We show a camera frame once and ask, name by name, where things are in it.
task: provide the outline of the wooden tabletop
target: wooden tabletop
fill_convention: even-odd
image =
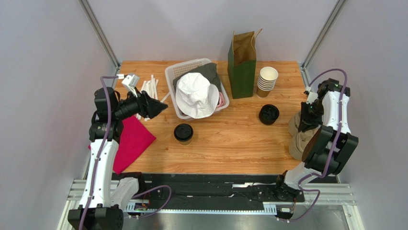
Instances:
[[[159,100],[168,92],[164,70],[180,61],[124,61],[120,73],[140,76],[137,88],[154,74],[159,79]],[[229,96],[229,107],[211,117],[187,122],[194,129],[190,145],[181,145],[173,135],[174,128],[184,123],[176,116],[171,97],[165,101],[168,109],[143,125],[157,138],[152,145],[124,172],[144,173],[230,173],[281,174],[300,161],[293,159],[288,146],[292,139],[288,131],[290,118],[306,100],[305,87],[294,61],[259,61],[255,82],[262,67],[271,66],[279,72],[275,88],[268,97],[232,99],[227,62],[215,61],[217,72]],[[115,88],[121,95],[127,90],[119,80]],[[258,119],[265,104],[278,107],[280,116],[267,126]]]

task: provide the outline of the white basket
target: white basket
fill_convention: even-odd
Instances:
[[[173,80],[176,77],[192,69],[195,69],[199,66],[205,65],[207,63],[211,63],[211,60],[208,58],[196,59],[196,60],[186,61],[186,62],[182,62],[176,65],[169,66],[164,71],[164,74],[166,75],[167,86],[169,87],[169,91],[170,91],[171,100],[173,101],[174,109],[176,110],[177,116],[182,120],[191,121],[191,120],[194,120],[194,118],[183,114],[182,111],[178,108],[177,103],[176,103],[176,96],[175,96],[176,92],[174,91]],[[225,89],[222,83],[221,83],[221,92],[225,99],[224,105],[219,108],[216,108],[213,114],[217,114],[221,110],[229,106],[228,95],[225,92]]]

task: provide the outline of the gray wall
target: gray wall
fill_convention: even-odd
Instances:
[[[351,183],[367,230],[407,229],[406,0],[350,0],[309,69],[349,75],[349,125],[360,138],[340,177]],[[328,74],[341,82],[341,74]]]
[[[0,229],[56,229],[114,69],[76,0],[0,3]]]
[[[336,0],[90,0],[120,60],[226,60],[257,31],[258,60],[304,61]]]

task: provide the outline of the folded gray clothing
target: folded gray clothing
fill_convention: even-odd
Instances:
[[[179,79],[186,75],[187,73],[201,73],[205,78],[207,78],[207,80],[215,85],[218,89],[218,91],[221,91],[221,80],[220,80],[220,76],[217,73],[217,64],[216,63],[208,63],[205,64],[203,66],[199,66],[195,69],[192,69],[184,74],[182,74],[181,76],[175,78],[173,80],[173,86],[174,86],[174,90],[177,90],[177,82],[179,81]]]

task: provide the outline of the hat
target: hat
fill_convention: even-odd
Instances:
[[[211,116],[217,107],[219,92],[201,73],[188,73],[177,82],[176,103],[186,115],[199,119]]]

